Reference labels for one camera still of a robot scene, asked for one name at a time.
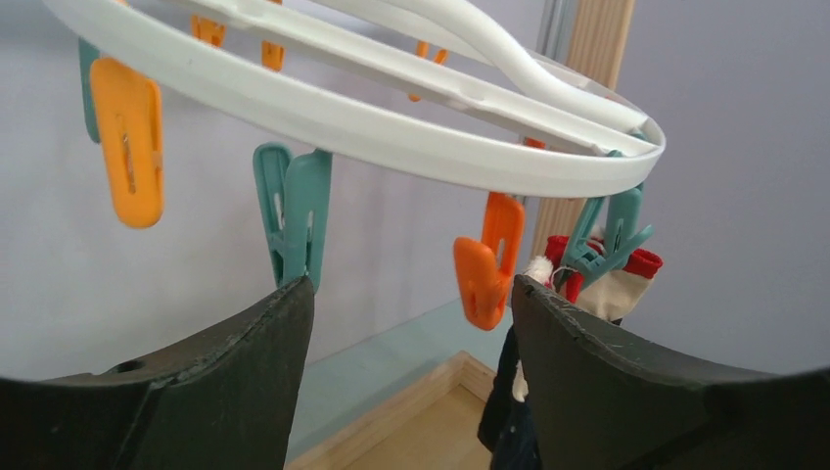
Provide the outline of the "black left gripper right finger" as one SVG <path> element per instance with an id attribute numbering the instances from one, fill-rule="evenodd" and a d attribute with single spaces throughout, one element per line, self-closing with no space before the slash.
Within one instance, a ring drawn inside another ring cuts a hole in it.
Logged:
<path id="1" fill-rule="evenodd" d="M 829 372 L 676 352 L 519 275 L 512 313 L 547 469 L 825 469 Z"/>

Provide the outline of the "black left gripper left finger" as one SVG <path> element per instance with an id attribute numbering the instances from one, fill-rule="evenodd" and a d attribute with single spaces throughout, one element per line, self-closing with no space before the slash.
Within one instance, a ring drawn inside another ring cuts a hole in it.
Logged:
<path id="1" fill-rule="evenodd" d="M 314 319 L 302 277 L 101 374 L 1 382 L 5 469 L 280 469 Z"/>

